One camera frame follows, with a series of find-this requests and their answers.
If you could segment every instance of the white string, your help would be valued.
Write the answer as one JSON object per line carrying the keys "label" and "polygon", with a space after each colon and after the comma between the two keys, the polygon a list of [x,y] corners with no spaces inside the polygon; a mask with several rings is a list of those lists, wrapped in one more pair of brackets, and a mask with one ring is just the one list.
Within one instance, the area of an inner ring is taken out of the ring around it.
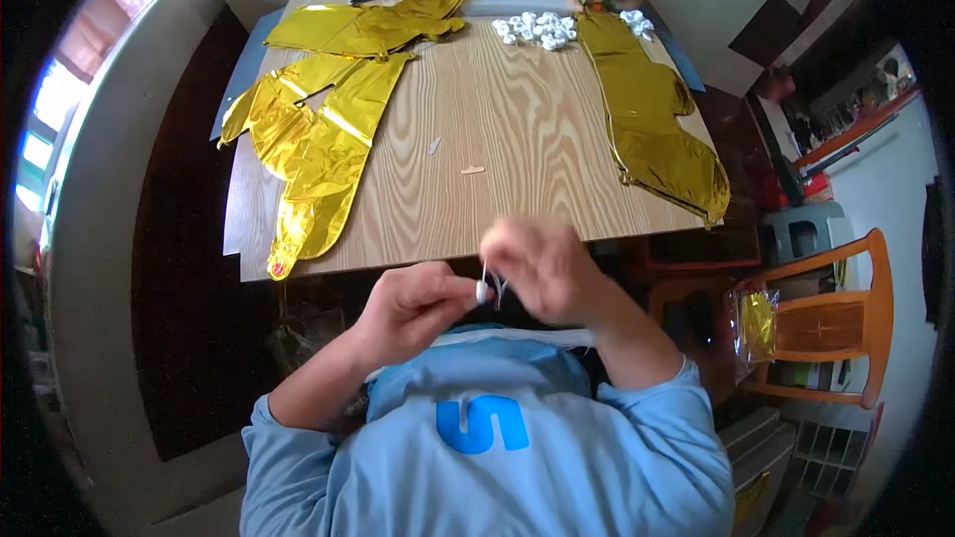
{"label": "white string", "polygon": [[477,302],[481,305],[484,305],[484,301],[487,299],[487,274],[491,275],[491,279],[494,280],[494,288],[497,293],[497,302],[495,303],[494,308],[500,311],[500,301],[504,298],[504,291],[507,289],[507,280],[501,282],[500,278],[492,271],[487,271],[487,261],[484,262],[484,267],[481,269],[480,280],[477,282],[477,289],[475,291],[475,297]]}

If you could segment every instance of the hand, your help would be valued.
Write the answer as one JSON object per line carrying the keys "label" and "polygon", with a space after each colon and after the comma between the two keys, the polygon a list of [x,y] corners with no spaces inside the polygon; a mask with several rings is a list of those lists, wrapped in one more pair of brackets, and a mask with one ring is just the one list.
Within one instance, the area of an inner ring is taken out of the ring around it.
{"label": "hand", "polygon": [[475,280],[456,276],[443,261],[381,274],[349,330],[369,371],[401,364],[428,348],[478,304],[475,286]]}
{"label": "hand", "polygon": [[484,234],[480,256],[507,279],[527,311],[547,323],[590,324],[612,282],[563,223],[498,220]]}

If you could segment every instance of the white balloon clip pile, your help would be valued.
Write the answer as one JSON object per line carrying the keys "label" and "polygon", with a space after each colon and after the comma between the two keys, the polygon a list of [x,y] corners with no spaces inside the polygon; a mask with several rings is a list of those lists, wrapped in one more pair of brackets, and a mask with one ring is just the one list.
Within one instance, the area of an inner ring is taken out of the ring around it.
{"label": "white balloon clip pile", "polygon": [[621,11],[620,18],[624,20],[634,36],[653,42],[653,38],[647,33],[647,30],[653,29],[653,21],[644,17],[643,11]]}
{"label": "white balloon clip pile", "polygon": [[557,50],[568,41],[577,39],[577,21],[572,17],[560,17],[557,13],[537,13],[526,11],[510,19],[495,19],[491,23],[495,31],[506,44],[539,42],[544,50]]}

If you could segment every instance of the gold foil balloon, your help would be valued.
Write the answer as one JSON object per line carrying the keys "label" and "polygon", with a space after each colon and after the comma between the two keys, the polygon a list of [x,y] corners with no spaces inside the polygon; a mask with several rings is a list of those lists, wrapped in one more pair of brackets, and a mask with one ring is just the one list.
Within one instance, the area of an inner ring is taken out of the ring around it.
{"label": "gold foil balloon", "polygon": [[[341,236],[391,90],[414,56],[394,53],[417,38],[460,30],[464,21],[450,17],[462,2],[304,6],[269,34],[266,45],[317,54],[271,71],[236,100],[219,145],[248,129],[259,159],[286,181],[269,256],[273,279]],[[304,105],[328,86],[334,89],[318,112]]]}
{"label": "gold foil balloon", "polygon": [[418,37],[437,40],[464,27],[450,18],[464,0],[402,0],[394,6],[308,5],[284,18],[264,44],[386,59]]}
{"label": "gold foil balloon", "polygon": [[[316,54],[270,72],[226,112],[219,145],[248,129],[259,159],[286,181],[269,256],[273,279],[338,240],[391,90],[413,57],[378,63]],[[328,86],[317,112],[302,103]]]}
{"label": "gold foil balloon", "polygon": [[677,124],[696,108],[676,72],[651,62],[616,15],[584,11],[578,39],[603,88],[607,134],[624,185],[640,185],[701,216],[707,228],[730,204],[730,184],[713,150]]}

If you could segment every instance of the blue letter print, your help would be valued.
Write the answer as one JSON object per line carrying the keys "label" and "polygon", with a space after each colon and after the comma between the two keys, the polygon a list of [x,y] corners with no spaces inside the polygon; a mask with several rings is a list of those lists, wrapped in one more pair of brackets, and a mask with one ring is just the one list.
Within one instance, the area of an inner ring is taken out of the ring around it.
{"label": "blue letter print", "polygon": [[480,454],[494,443],[491,415],[497,415],[505,450],[530,446],[518,401],[503,396],[480,396],[468,402],[467,433],[461,433],[460,404],[454,401],[437,402],[437,435],[461,454]]}

